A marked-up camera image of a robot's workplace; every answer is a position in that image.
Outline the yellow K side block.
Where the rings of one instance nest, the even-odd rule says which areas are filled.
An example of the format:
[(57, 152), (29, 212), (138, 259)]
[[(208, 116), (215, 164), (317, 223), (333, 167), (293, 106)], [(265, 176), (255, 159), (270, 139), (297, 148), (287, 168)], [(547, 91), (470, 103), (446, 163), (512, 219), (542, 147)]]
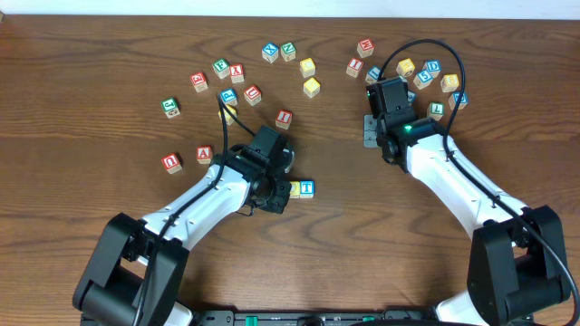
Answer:
[(291, 198), (299, 198), (301, 195), (300, 182), (299, 181), (291, 181), (290, 185), (291, 185), (290, 197)]

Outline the blue T block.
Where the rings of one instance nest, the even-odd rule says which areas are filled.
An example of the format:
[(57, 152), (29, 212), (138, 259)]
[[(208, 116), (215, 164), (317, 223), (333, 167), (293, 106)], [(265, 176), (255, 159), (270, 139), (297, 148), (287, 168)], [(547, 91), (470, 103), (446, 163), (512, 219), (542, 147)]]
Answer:
[(312, 198), (315, 193), (314, 181), (313, 180), (302, 180), (300, 182), (300, 197), (301, 198)]

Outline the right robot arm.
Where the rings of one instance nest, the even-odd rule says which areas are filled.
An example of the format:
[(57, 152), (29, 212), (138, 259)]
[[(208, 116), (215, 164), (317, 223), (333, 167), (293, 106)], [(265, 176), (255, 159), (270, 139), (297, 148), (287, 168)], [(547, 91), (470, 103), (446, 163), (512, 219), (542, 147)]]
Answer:
[(408, 83), (367, 86), (365, 130), (382, 158), (427, 186), (470, 240), (467, 289), (432, 310), (446, 324), (509, 325), (576, 293), (566, 274), (561, 221), (549, 206), (531, 208), (475, 167), (433, 118), (420, 119)]

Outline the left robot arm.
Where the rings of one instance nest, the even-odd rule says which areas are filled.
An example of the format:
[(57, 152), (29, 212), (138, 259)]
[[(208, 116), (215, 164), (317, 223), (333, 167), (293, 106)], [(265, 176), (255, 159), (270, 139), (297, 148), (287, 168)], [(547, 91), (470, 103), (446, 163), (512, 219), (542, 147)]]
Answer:
[(83, 325), (191, 325), (196, 314), (178, 301), (190, 251), (243, 206), (280, 214), (295, 160), (287, 139), (263, 126), (248, 145), (211, 161), (206, 175), (173, 202), (136, 220), (112, 218), (73, 294)]

